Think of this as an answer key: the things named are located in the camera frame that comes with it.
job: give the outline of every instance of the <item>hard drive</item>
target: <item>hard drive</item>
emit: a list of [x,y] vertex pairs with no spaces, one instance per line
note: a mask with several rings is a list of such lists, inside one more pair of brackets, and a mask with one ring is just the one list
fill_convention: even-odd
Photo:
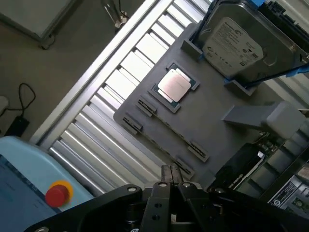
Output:
[[285,73],[309,61],[309,35],[276,2],[217,0],[197,41],[206,60],[241,84]]

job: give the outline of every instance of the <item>light blue machine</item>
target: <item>light blue machine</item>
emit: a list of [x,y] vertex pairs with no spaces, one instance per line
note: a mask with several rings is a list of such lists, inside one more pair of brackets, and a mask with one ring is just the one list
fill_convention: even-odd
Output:
[[[51,184],[65,180],[73,187],[70,202],[52,208],[45,202]],[[0,225],[4,232],[27,227],[93,196],[51,156],[14,137],[0,139]]]

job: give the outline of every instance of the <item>gray floor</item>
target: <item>gray floor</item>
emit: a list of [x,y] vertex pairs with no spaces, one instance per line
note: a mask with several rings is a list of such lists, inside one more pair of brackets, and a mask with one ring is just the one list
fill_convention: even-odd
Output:
[[[132,15],[143,0],[122,0],[122,9]],[[84,0],[58,30],[56,42],[41,50],[32,39],[0,25],[0,96],[10,107],[20,107],[18,86],[32,86],[37,99],[27,109],[30,126],[23,135],[28,140],[70,88],[114,36],[114,27],[100,0]],[[25,104],[31,100],[23,91]],[[19,112],[6,112],[0,118],[4,134]]]

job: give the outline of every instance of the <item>gray tray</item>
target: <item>gray tray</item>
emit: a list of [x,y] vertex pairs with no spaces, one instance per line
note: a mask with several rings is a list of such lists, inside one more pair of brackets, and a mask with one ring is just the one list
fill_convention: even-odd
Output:
[[[196,25],[191,24],[159,60],[114,115],[114,120],[144,145],[159,147],[183,167],[191,181],[209,186],[221,167],[259,132],[221,119],[234,105],[262,105],[282,99],[261,84],[246,99],[224,87],[224,77],[205,60],[195,62],[180,49]],[[170,104],[154,87],[176,64],[195,84],[178,104]]]

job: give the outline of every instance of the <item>screw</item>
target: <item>screw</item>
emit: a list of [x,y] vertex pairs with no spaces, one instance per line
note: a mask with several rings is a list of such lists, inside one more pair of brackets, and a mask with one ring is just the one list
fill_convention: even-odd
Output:
[[164,183],[164,182],[159,183],[159,186],[161,186],[161,187],[166,187],[166,186],[167,186],[167,183]]
[[35,232],[48,232],[48,231],[49,231],[49,229],[44,226],[44,227],[37,229]]
[[127,189],[129,192],[135,192],[136,191],[136,188],[135,187],[130,187]]
[[224,190],[222,188],[216,188],[215,191],[217,193],[224,193]]
[[303,205],[303,203],[302,203],[302,202],[296,202],[296,205],[297,205],[298,207],[301,207],[301,206]]
[[185,186],[187,188],[187,187],[190,187],[191,184],[190,183],[183,183],[183,186]]

